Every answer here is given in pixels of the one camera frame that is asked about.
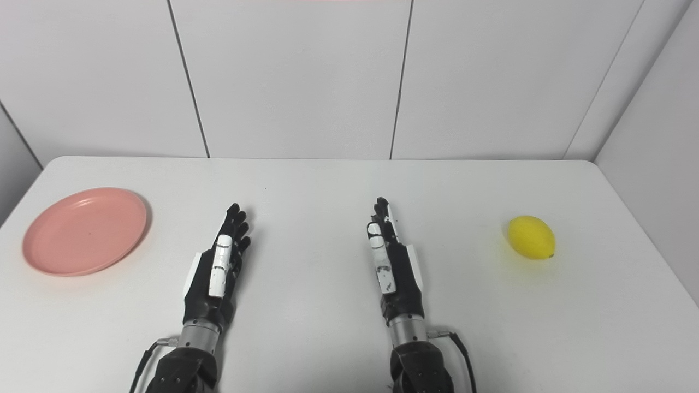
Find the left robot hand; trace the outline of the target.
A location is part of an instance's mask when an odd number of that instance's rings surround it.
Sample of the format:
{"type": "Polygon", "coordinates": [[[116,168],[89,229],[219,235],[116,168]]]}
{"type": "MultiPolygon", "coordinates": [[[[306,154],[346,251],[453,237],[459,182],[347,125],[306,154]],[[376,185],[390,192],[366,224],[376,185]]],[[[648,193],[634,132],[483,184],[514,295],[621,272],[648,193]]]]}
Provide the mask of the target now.
{"type": "Polygon", "coordinates": [[[225,329],[232,321],[235,284],[243,254],[251,244],[246,217],[239,204],[232,204],[211,248],[194,263],[184,297],[183,323],[207,321],[225,329]]]}

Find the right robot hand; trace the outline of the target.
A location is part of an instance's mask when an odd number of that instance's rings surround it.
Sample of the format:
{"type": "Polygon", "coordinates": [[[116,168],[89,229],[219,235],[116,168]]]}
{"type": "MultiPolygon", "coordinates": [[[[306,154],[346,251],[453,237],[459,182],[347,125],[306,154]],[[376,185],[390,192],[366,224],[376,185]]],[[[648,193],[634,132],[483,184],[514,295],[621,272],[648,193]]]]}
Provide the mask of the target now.
{"type": "Polygon", "coordinates": [[[366,234],[382,295],[382,316],[387,326],[402,315],[424,318],[422,290],[416,279],[409,248],[399,240],[387,199],[377,198],[366,234]]]}

